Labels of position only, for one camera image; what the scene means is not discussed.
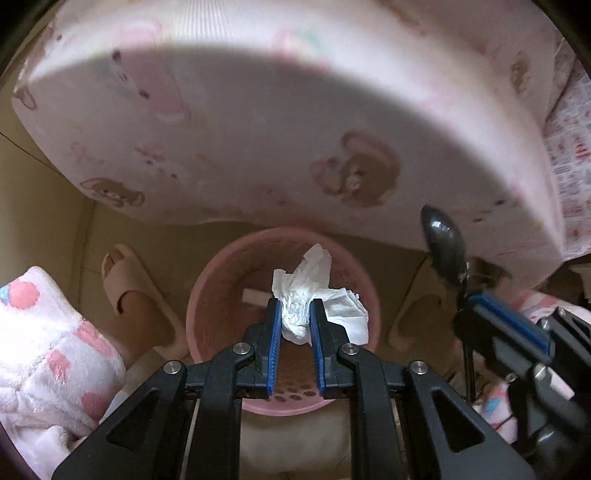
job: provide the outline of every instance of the toe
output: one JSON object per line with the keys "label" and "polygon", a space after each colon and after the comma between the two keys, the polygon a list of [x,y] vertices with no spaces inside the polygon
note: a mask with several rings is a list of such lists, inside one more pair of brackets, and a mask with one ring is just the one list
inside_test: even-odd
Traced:
{"label": "toe", "polygon": [[116,248],[112,248],[107,254],[105,259],[105,276],[109,274],[111,268],[119,261],[123,259],[123,255]]}

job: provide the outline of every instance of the silver screw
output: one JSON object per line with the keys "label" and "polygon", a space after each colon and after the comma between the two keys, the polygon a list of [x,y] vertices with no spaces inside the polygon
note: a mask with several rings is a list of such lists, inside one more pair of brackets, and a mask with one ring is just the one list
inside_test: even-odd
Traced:
{"label": "silver screw", "polygon": [[534,378],[538,381],[541,381],[546,378],[546,373],[548,373],[548,369],[545,365],[536,364],[534,367]]}
{"label": "silver screw", "polygon": [[232,352],[237,355],[246,355],[251,351],[251,346],[246,342],[239,342],[232,347]]}
{"label": "silver screw", "polygon": [[167,362],[164,364],[164,371],[168,375],[174,375],[181,371],[182,365],[181,362],[177,362],[176,360],[172,360],[171,362]]}
{"label": "silver screw", "polygon": [[422,360],[415,360],[410,364],[410,370],[415,372],[417,375],[424,375],[429,371],[429,367]]}
{"label": "silver screw", "polygon": [[343,343],[340,346],[340,351],[343,352],[345,355],[357,355],[360,351],[361,348],[359,347],[359,345],[355,345],[354,343]]}

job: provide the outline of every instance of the white tissue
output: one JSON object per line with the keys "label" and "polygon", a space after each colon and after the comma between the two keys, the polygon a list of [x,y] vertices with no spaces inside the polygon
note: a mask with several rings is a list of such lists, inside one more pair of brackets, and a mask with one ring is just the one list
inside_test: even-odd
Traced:
{"label": "white tissue", "polygon": [[331,265],[328,250],[315,244],[293,273],[279,269],[273,272],[272,292],[281,300],[281,333],[286,340],[297,345],[311,343],[310,302],[321,299],[327,320],[345,327],[351,343],[368,343],[368,311],[356,293],[328,288]]}

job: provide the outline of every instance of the blue gripper pad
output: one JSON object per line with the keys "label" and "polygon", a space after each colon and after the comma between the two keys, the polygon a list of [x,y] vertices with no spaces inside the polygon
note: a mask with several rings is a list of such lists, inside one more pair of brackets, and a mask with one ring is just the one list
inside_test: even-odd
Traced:
{"label": "blue gripper pad", "polygon": [[466,301],[468,304],[477,303],[482,305],[497,316],[497,318],[503,320],[508,326],[513,328],[513,330],[520,333],[526,340],[529,340],[545,355],[550,353],[550,342],[541,334],[539,328],[496,297],[486,293],[479,293],[469,296]]}
{"label": "blue gripper pad", "polygon": [[314,364],[316,367],[316,385],[320,396],[324,395],[326,380],[324,379],[324,352],[320,342],[320,330],[318,320],[316,319],[316,308],[314,303],[310,303],[310,337],[312,340],[312,350],[314,352]]}
{"label": "blue gripper pad", "polygon": [[279,347],[281,345],[281,302],[277,302],[273,330],[271,333],[271,347],[269,348],[269,371],[267,372],[267,393],[273,394],[277,382],[277,368],[279,366]]}

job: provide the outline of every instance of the fabric with pink dots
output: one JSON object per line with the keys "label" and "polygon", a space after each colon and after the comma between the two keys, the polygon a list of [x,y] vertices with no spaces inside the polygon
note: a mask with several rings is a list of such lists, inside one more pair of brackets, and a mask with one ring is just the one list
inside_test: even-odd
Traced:
{"label": "fabric with pink dots", "polygon": [[[533,323],[550,316],[557,307],[564,307],[591,324],[591,312],[587,309],[539,291],[525,290],[512,302],[512,306]],[[551,386],[564,398],[573,396],[570,387],[554,372],[552,372]],[[511,412],[505,382],[500,382],[491,389],[474,408],[507,442],[512,443],[517,439],[517,421]]]}
{"label": "fabric with pink dots", "polygon": [[41,478],[94,431],[125,373],[117,350],[43,269],[0,288],[0,421],[25,459],[50,443],[54,454],[33,462]]}

